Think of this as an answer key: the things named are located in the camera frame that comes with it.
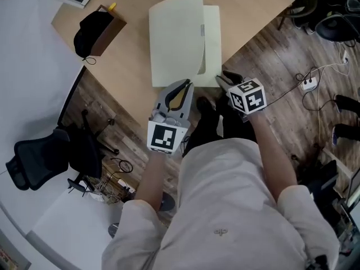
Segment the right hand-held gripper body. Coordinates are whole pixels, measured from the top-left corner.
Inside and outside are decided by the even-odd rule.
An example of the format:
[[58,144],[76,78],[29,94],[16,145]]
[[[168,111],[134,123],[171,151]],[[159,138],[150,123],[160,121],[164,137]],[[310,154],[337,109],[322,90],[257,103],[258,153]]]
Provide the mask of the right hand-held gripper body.
[[264,86],[259,79],[247,78],[244,82],[225,80],[224,90],[227,105],[240,117],[243,122],[248,116],[267,106]]

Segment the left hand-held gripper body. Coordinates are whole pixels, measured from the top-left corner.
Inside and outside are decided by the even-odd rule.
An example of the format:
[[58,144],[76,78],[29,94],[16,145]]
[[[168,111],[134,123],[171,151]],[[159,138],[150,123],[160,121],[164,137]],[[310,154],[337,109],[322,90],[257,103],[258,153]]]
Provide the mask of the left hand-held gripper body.
[[153,109],[147,127],[147,148],[173,155],[190,127],[188,116],[189,111]]

